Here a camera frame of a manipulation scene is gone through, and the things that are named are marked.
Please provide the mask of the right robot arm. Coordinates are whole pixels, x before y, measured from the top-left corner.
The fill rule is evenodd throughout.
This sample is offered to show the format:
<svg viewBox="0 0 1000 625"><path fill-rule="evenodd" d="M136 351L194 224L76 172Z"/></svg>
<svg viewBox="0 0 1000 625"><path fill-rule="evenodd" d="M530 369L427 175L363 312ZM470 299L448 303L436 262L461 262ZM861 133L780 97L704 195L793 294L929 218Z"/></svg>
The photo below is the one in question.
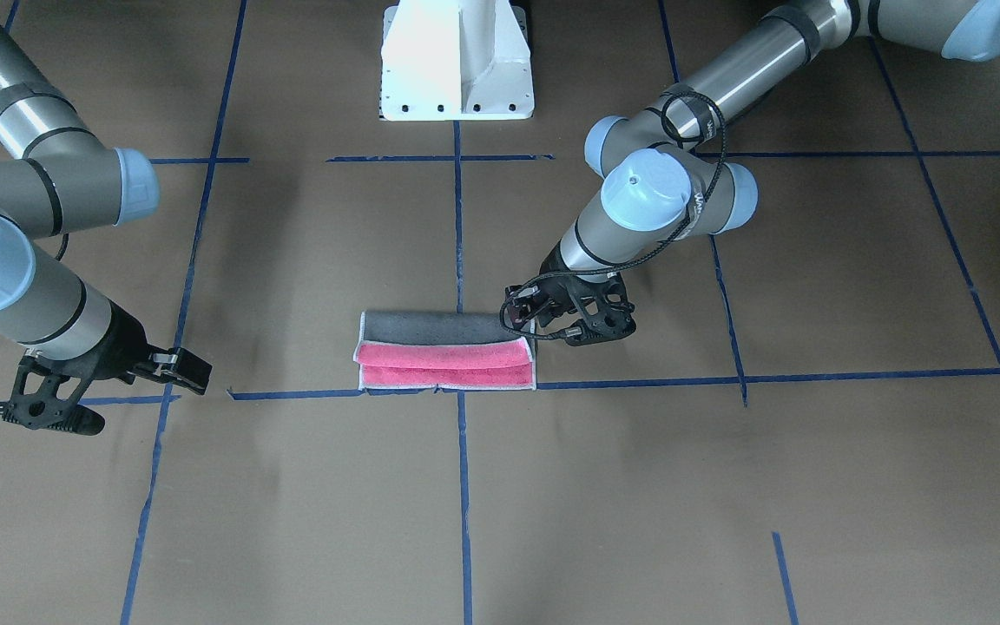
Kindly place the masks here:
<svg viewBox="0 0 1000 625"><path fill-rule="evenodd" d="M92 134L2 24L0 143L10 155L0 161L0 335L25 351L0 418L94 436L106 423L80 400L96 380L205 394L207 361L151 345L130 312L35 245L151 216L160 186L146 155Z"/></svg>

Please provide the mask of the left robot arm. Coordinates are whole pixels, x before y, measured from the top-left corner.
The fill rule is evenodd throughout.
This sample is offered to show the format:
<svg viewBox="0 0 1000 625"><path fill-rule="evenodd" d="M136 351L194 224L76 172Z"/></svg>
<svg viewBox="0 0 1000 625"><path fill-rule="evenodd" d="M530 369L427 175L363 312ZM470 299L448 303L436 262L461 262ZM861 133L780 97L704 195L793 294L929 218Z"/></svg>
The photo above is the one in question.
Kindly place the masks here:
<svg viewBox="0 0 1000 625"><path fill-rule="evenodd" d="M1000 56L1000 1L788 1L770 10L706 67L632 117L606 117L584 142L601 188L532 280L505 292L504 331L568 345L635 331L623 273L671 242L745 225L758 202L747 168L702 160L694 148L727 141L730 122L821 52L856 36L945 59Z"/></svg>

